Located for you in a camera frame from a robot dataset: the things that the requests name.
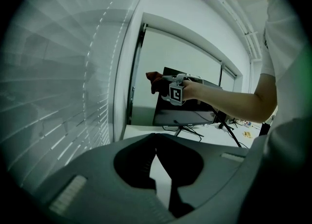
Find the cable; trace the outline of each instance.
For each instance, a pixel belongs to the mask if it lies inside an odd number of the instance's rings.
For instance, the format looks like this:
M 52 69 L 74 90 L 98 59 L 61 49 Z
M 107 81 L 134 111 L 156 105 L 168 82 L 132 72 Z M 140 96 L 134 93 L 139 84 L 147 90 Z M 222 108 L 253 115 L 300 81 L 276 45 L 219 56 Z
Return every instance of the cable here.
M 255 125 L 253 125 L 252 128 L 255 128 L 257 130 L 261 130 L 261 128 L 256 128 Z
M 240 143 L 240 144 L 244 145 L 247 149 L 249 149 L 245 144 L 243 144 L 243 143 Z
M 189 126 L 185 126 L 187 129 L 189 129 L 189 131 L 191 132 L 191 133 L 193 133 L 194 135 L 196 135 L 196 136 L 198 136 L 199 138 L 200 138 L 200 140 L 199 140 L 199 143 L 201 142 L 201 136 L 195 131 L 195 130 L 193 130 L 191 127 L 189 127 Z
M 249 149 L 245 144 L 239 142 L 240 144 L 242 144 L 243 146 L 245 146 L 247 149 Z
M 259 125 L 256 125 L 256 124 L 254 124 L 254 123 L 253 123 L 253 126 L 254 126 L 254 127 L 256 126 L 256 127 L 258 127 L 258 128 L 261 128 L 261 126 L 259 126 Z
M 236 128 L 238 128 L 238 127 L 237 127 L 237 124 L 238 124 L 238 125 L 241 125 L 241 124 L 239 124 L 239 123 L 235 120 L 235 118 L 234 118 L 233 120 L 230 120 L 230 121 L 229 121 L 229 124 L 235 124 Z
M 165 127 L 164 127 L 164 126 L 162 126 L 162 128 L 163 128 L 164 130 L 166 130 L 166 131 L 171 131 L 171 132 L 177 132 L 177 131 L 179 130 L 179 128 L 177 128 L 177 130 L 165 129 Z
M 236 136 L 233 134 L 232 130 L 228 127 L 228 125 L 219 117 L 218 113 L 215 111 L 215 109 L 213 107 L 211 107 L 212 111 L 215 113 L 216 117 L 218 117 L 218 119 L 220 120 L 220 122 L 226 127 L 226 129 L 230 132 L 230 134 L 232 135 L 234 141 L 236 142 L 238 147 L 242 147 L 239 144 L 239 141 L 237 140 Z

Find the white t-shirt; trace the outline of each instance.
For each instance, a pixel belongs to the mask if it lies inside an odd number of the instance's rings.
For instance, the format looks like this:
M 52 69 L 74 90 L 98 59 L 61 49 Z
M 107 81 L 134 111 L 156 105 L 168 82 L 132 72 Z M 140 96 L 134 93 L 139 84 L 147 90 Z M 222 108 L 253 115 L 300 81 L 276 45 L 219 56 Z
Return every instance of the white t-shirt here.
M 261 74 L 275 77 L 278 111 L 271 129 L 311 113 L 311 48 L 287 0 L 268 0 Z

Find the red glove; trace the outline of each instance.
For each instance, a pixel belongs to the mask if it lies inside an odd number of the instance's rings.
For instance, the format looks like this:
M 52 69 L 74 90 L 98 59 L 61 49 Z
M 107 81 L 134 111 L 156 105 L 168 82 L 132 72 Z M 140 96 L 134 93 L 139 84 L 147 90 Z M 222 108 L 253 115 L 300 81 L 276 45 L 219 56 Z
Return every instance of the red glove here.
M 146 77 L 148 80 L 151 81 L 151 91 L 152 94 L 155 92 L 159 92 L 162 96 L 167 96 L 169 94 L 169 84 L 170 82 L 164 80 L 162 77 L 163 75 L 154 71 L 154 72 L 147 72 Z

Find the ceiling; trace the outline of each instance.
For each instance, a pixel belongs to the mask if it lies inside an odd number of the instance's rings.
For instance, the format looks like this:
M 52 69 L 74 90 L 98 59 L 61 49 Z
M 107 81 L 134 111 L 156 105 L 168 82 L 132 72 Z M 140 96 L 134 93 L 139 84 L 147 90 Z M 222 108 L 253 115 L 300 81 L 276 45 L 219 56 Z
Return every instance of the ceiling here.
M 264 32 L 264 25 L 267 19 L 267 0 L 225 0 L 228 5 L 235 11 L 238 17 L 241 19 L 246 28 L 250 25 L 253 28 L 253 31 L 256 32 L 256 38 L 258 43 L 261 45 L 262 36 Z M 241 28 L 237 24 L 237 20 L 234 19 L 228 11 L 221 6 L 220 1 L 218 0 L 206 0 L 206 3 L 213 8 L 224 21 L 234 30 L 238 38 L 241 40 L 245 46 L 246 51 L 249 53 L 250 59 L 254 59 L 254 55 L 250 47 L 248 46 L 245 34 L 242 32 Z M 257 57 L 261 58 L 261 52 L 257 51 Z

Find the white wall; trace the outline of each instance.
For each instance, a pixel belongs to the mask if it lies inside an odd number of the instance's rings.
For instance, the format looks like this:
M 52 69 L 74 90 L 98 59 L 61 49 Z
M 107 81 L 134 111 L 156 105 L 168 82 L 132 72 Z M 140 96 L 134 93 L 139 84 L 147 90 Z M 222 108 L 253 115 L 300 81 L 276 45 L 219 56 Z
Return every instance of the white wall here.
M 148 0 L 140 0 L 129 24 L 120 54 L 114 101 L 114 138 L 119 141 L 126 127 L 129 82 L 137 38 L 142 23 L 143 8 Z
M 251 93 L 254 93 L 255 89 L 257 88 L 258 81 L 260 78 L 262 68 L 262 61 L 252 62 L 252 76 L 251 76 Z
M 147 28 L 136 75 L 133 125 L 152 125 L 158 93 L 151 93 L 151 83 L 145 73 L 162 73 L 164 67 L 200 76 L 216 85 L 219 83 L 219 61 L 180 38 Z
M 225 65 L 231 67 L 227 62 L 233 62 L 242 74 L 241 91 L 249 91 L 248 54 L 235 32 L 209 7 L 206 0 L 149 0 L 144 12 L 183 25 L 218 48 L 226 57 L 221 59 Z

